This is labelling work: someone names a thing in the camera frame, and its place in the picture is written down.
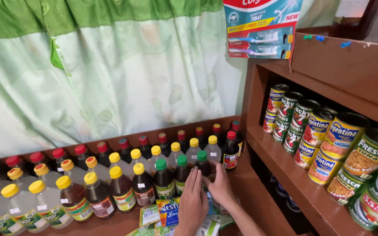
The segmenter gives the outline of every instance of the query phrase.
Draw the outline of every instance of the hand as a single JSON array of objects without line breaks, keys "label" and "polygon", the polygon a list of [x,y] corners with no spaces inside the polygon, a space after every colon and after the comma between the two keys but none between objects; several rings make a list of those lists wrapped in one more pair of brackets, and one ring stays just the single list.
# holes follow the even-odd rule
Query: hand
[{"label": "hand", "polygon": [[191,170],[179,202],[179,224],[175,235],[193,236],[207,217],[208,198],[201,187],[201,170]]},{"label": "hand", "polygon": [[217,172],[215,181],[212,183],[207,177],[202,176],[202,183],[207,186],[213,199],[224,208],[226,208],[228,204],[237,203],[224,166],[216,161],[210,161],[210,164],[213,168],[215,167]]}]

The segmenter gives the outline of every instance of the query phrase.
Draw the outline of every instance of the fresca tuna can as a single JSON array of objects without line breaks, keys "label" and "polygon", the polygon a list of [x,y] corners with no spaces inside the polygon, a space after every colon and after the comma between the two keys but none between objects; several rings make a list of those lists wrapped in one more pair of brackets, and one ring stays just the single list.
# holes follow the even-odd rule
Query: fresca tuna can
[{"label": "fresca tuna can", "polygon": [[326,133],[335,119],[336,111],[329,108],[315,108],[303,134],[308,145],[321,145]]},{"label": "fresca tuna can", "polygon": [[287,136],[289,123],[282,122],[279,118],[276,118],[275,130],[273,131],[272,137],[275,141],[282,143]]},{"label": "fresca tuna can", "polygon": [[301,93],[286,92],[282,96],[281,105],[279,107],[278,119],[284,123],[290,123],[293,117],[295,106],[298,101],[303,98]]},{"label": "fresca tuna can", "polygon": [[302,134],[291,130],[291,128],[288,129],[287,137],[285,137],[283,145],[287,153],[294,154],[297,151],[297,148],[300,145],[301,136]]},{"label": "fresca tuna can", "polygon": [[320,104],[317,101],[308,99],[300,100],[295,107],[290,127],[298,133],[304,133],[313,109],[319,107]]},{"label": "fresca tuna can", "polygon": [[350,175],[342,166],[336,178],[333,178],[329,184],[328,193],[333,200],[341,205],[346,205],[363,183],[363,180]]},{"label": "fresca tuna can", "polygon": [[322,151],[334,159],[346,158],[368,125],[362,115],[338,113],[323,140]]},{"label": "fresca tuna can", "polygon": [[378,128],[365,131],[344,166],[350,174],[364,180],[378,173]]},{"label": "fresca tuna can", "polygon": [[327,185],[338,173],[343,162],[343,160],[335,160],[326,156],[322,149],[319,149],[308,175],[313,182],[319,185]]},{"label": "fresca tuna can", "polygon": [[378,228],[378,201],[368,188],[349,207],[349,214],[365,229],[373,231]]},{"label": "fresca tuna can", "polygon": [[285,84],[275,84],[270,88],[268,105],[266,110],[269,110],[271,113],[278,113],[279,107],[281,105],[282,95],[290,89],[288,85]]},{"label": "fresca tuna can", "polygon": [[287,199],[287,206],[288,206],[288,209],[290,209],[293,212],[296,212],[296,213],[301,212],[300,208],[298,208],[297,204],[295,204],[291,196],[289,196],[289,198]]},{"label": "fresca tuna can", "polygon": [[266,133],[272,133],[275,129],[276,113],[265,111],[265,120],[263,121],[263,130]]},{"label": "fresca tuna can", "polygon": [[294,155],[294,162],[300,167],[308,169],[315,160],[318,151],[319,147],[308,145],[304,142],[304,139],[302,139]]},{"label": "fresca tuna can", "polygon": [[280,182],[278,182],[276,186],[276,193],[279,194],[279,196],[288,197],[287,191],[285,191]]}]

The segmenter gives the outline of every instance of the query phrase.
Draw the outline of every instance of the yellow bottle cap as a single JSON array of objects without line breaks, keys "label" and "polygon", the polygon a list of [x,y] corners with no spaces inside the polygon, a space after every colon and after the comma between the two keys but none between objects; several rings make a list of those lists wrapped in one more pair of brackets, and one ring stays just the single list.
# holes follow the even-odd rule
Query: yellow bottle cap
[{"label": "yellow bottle cap", "polygon": [[56,186],[58,186],[59,189],[66,189],[71,185],[71,179],[69,176],[64,175],[62,177],[59,177],[56,180]]},{"label": "yellow bottle cap", "polygon": [[122,169],[119,166],[113,166],[109,173],[112,179],[117,179],[122,176]]},{"label": "yellow bottle cap", "polygon": [[16,180],[23,175],[23,171],[20,168],[13,168],[7,173],[8,177],[12,180]]},{"label": "yellow bottle cap", "polygon": [[178,152],[180,150],[180,144],[178,142],[174,142],[171,144],[171,150],[173,152]]},{"label": "yellow bottle cap", "polygon": [[1,195],[3,195],[4,197],[10,197],[10,196],[14,196],[14,194],[18,193],[18,191],[19,191],[19,188],[16,184],[10,184],[10,185],[5,186],[5,188],[1,190]]},{"label": "yellow bottle cap", "polygon": [[42,180],[34,181],[29,186],[29,191],[33,194],[37,194],[45,189],[45,183]]},{"label": "yellow bottle cap", "polygon": [[142,163],[137,163],[134,165],[134,173],[136,175],[141,175],[142,173],[144,173],[144,171],[145,171],[145,168]]},{"label": "yellow bottle cap", "polygon": [[155,156],[160,155],[160,153],[161,153],[161,148],[160,148],[160,146],[158,146],[158,145],[153,146],[153,147],[151,148],[151,153],[152,153],[153,155],[155,155]]},{"label": "yellow bottle cap", "polygon": [[131,158],[132,159],[138,159],[141,157],[141,151],[137,148],[131,151]]},{"label": "yellow bottle cap", "polygon": [[216,144],[217,143],[217,137],[215,135],[211,135],[209,138],[208,138],[208,142],[210,144]]},{"label": "yellow bottle cap", "polygon": [[60,164],[60,167],[62,167],[64,171],[70,171],[72,170],[72,168],[74,168],[74,163],[70,159],[68,159],[68,160],[63,161]]},{"label": "yellow bottle cap", "polygon": [[98,180],[98,178],[97,178],[97,175],[96,175],[95,172],[87,173],[87,174],[84,176],[84,182],[85,182],[86,184],[94,184],[97,180]]},{"label": "yellow bottle cap", "polygon": [[199,146],[199,141],[197,138],[192,138],[190,139],[189,144],[192,148],[196,148]]},{"label": "yellow bottle cap", "polygon": [[49,173],[49,168],[46,166],[46,164],[39,164],[38,166],[34,168],[34,172],[38,176],[42,176]]},{"label": "yellow bottle cap", "polygon": [[112,153],[109,155],[109,160],[111,163],[116,163],[121,160],[119,153]]},{"label": "yellow bottle cap", "polygon": [[87,158],[87,160],[85,160],[85,163],[87,164],[88,168],[94,168],[97,166],[97,160],[95,157]]}]

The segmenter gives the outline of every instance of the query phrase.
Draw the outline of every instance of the canned good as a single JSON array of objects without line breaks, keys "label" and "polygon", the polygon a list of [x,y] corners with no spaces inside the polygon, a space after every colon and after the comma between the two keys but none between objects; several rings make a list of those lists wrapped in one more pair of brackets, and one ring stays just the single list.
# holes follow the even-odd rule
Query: canned good
[{"label": "canned good", "polygon": [[287,153],[294,154],[297,151],[298,146],[300,145],[301,136],[302,134],[291,130],[291,128],[288,129],[287,137],[284,142],[284,149]]},{"label": "canned good", "polygon": [[287,136],[288,127],[290,124],[281,122],[279,118],[276,118],[275,130],[273,131],[273,139],[279,143],[284,141],[284,138]]},{"label": "canned good", "polygon": [[290,127],[292,130],[303,133],[313,109],[318,107],[320,107],[320,104],[317,101],[308,99],[300,100],[295,107],[293,118],[291,119]]},{"label": "canned good", "polygon": [[279,196],[282,197],[288,197],[287,191],[282,187],[281,183],[278,182],[278,185],[276,186],[276,193],[279,194]]},{"label": "canned good", "polygon": [[373,177],[373,173],[378,169],[378,128],[365,131],[344,166],[350,174],[363,180]]},{"label": "canned good", "polygon": [[265,111],[265,120],[263,121],[263,130],[266,133],[272,133],[275,129],[276,113]]},{"label": "canned good", "polygon": [[321,145],[335,116],[336,111],[329,108],[313,109],[303,134],[304,142],[309,145]]},{"label": "canned good", "polygon": [[368,125],[362,115],[338,113],[323,140],[322,151],[334,159],[346,158]]},{"label": "canned good", "polygon": [[368,189],[349,207],[349,214],[365,229],[373,231],[378,228],[378,201]]},{"label": "canned good", "polygon": [[362,180],[350,175],[345,167],[342,166],[336,175],[336,178],[333,178],[329,184],[328,193],[333,200],[341,205],[345,205],[363,183]]},{"label": "canned good", "polygon": [[281,105],[279,107],[278,119],[284,123],[290,123],[295,106],[298,101],[303,98],[301,93],[297,92],[286,92],[282,96]]},{"label": "canned good", "polygon": [[298,208],[297,204],[295,204],[291,196],[289,196],[289,198],[287,199],[287,206],[288,206],[288,209],[290,209],[293,212],[296,212],[296,213],[301,212],[300,208]]},{"label": "canned good", "polygon": [[294,155],[294,162],[302,168],[310,168],[319,151],[319,147],[313,147],[301,140],[297,152]]},{"label": "canned good", "polygon": [[275,84],[270,88],[268,105],[266,110],[269,110],[272,113],[277,113],[281,105],[282,95],[290,89],[288,85],[285,84]]},{"label": "canned good", "polygon": [[308,175],[310,179],[320,185],[327,185],[338,173],[343,160],[335,160],[326,156],[320,148]]}]

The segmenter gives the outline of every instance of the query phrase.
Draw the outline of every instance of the bottle cap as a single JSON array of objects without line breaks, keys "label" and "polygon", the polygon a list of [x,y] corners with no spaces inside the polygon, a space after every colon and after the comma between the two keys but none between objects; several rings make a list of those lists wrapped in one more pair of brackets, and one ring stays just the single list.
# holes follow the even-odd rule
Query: bottle cap
[{"label": "bottle cap", "polygon": [[65,155],[65,151],[62,148],[57,148],[52,152],[54,158],[61,158]]},{"label": "bottle cap", "polygon": [[153,147],[151,148],[151,153],[152,153],[153,155],[155,155],[155,156],[160,155],[160,153],[161,153],[161,148],[160,148],[160,146],[158,146],[158,145],[153,146]]},{"label": "bottle cap", "polygon": [[109,174],[112,179],[117,179],[122,176],[122,169],[119,166],[113,166],[109,170]]},{"label": "bottle cap", "polygon": [[171,150],[173,152],[178,152],[180,150],[180,144],[178,142],[174,142],[171,144]]},{"label": "bottle cap", "polygon": [[221,126],[219,124],[214,124],[213,131],[214,133],[219,133],[221,131]]},{"label": "bottle cap", "polygon": [[106,142],[99,142],[97,144],[97,149],[99,150],[99,153],[104,153],[108,150],[108,145]]},{"label": "bottle cap", "polygon": [[240,123],[238,121],[233,121],[233,123],[231,123],[231,126],[234,131],[239,131],[240,129]]},{"label": "bottle cap", "polygon": [[23,175],[23,171],[20,168],[13,168],[7,173],[8,177],[12,180],[16,180]]},{"label": "bottle cap", "polygon": [[119,140],[119,146],[121,149],[127,149],[129,147],[129,141],[125,138]]},{"label": "bottle cap", "polygon": [[207,152],[204,150],[201,150],[198,152],[198,161],[206,161],[207,160]]},{"label": "bottle cap", "polygon": [[35,152],[30,155],[30,160],[33,163],[43,160],[45,158],[41,152]]},{"label": "bottle cap", "polygon": [[138,159],[141,157],[141,151],[138,148],[135,148],[131,151],[131,158],[132,159]]},{"label": "bottle cap", "polygon": [[203,135],[204,134],[204,128],[202,128],[202,127],[197,127],[196,128],[196,135],[197,136],[201,136],[201,135]]},{"label": "bottle cap", "polygon": [[177,165],[186,166],[188,164],[188,158],[185,155],[180,155],[177,157]]},{"label": "bottle cap", "polygon": [[84,144],[80,144],[75,147],[75,153],[77,155],[84,154],[87,151],[87,148],[84,146]]},{"label": "bottle cap", "polygon": [[72,168],[74,168],[74,163],[70,159],[68,159],[63,161],[60,164],[60,167],[62,167],[64,171],[70,171]]},{"label": "bottle cap", "polygon": [[85,163],[87,164],[88,168],[94,168],[97,166],[97,159],[95,157],[89,157],[87,160],[85,160]]},{"label": "bottle cap", "polygon": [[56,186],[58,186],[59,189],[66,189],[70,185],[71,179],[67,175],[61,176],[56,180]]},{"label": "bottle cap", "polygon": [[211,135],[209,138],[208,138],[208,142],[210,144],[217,144],[217,137],[215,135]]},{"label": "bottle cap", "polygon": [[227,138],[228,139],[235,139],[236,138],[236,132],[234,132],[234,131],[228,131],[228,133],[227,133]]},{"label": "bottle cap", "polygon": [[166,143],[167,142],[167,135],[165,133],[159,133],[158,140],[160,143]]},{"label": "bottle cap", "polygon": [[34,181],[30,186],[29,186],[29,191],[33,194],[37,194],[41,192],[42,190],[45,189],[45,183],[42,180]]},{"label": "bottle cap", "polygon": [[109,155],[109,160],[111,163],[116,163],[121,160],[119,153],[112,153]]},{"label": "bottle cap", "polygon": [[42,176],[49,173],[49,168],[46,166],[46,164],[39,164],[38,166],[34,168],[34,172],[38,176]]},{"label": "bottle cap", "polygon": [[19,188],[16,184],[9,184],[1,190],[1,195],[4,197],[14,196],[14,194],[18,193]]},{"label": "bottle cap", "polygon": [[136,175],[141,175],[142,173],[144,173],[144,171],[145,171],[145,168],[142,163],[137,163],[134,165],[134,173]]},{"label": "bottle cap", "polygon": [[179,141],[185,140],[185,138],[186,138],[185,136],[186,135],[185,135],[185,131],[184,130],[177,131],[177,139]]},{"label": "bottle cap", "polygon": [[163,158],[158,159],[158,160],[155,162],[155,168],[156,168],[157,170],[164,170],[164,169],[166,169],[166,168],[167,168],[167,164],[166,164],[166,162],[165,162],[165,159],[163,159]]},{"label": "bottle cap", "polygon": [[139,136],[139,143],[141,146],[148,144],[148,137],[146,135]]},{"label": "bottle cap", "polygon": [[9,167],[14,167],[18,163],[20,163],[20,161],[21,161],[20,157],[18,155],[15,155],[15,156],[11,156],[11,157],[7,158],[5,160],[5,163],[7,163],[7,165]]},{"label": "bottle cap", "polygon": [[87,173],[87,174],[84,176],[84,182],[85,182],[86,184],[94,184],[97,180],[98,180],[98,178],[97,178],[97,175],[96,175],[95,172]]},{"label": "bottle cap", "polygon": [[199,142],[197,138],[191,138],[189,144],[192,148],[196,148],[199,146]]}]

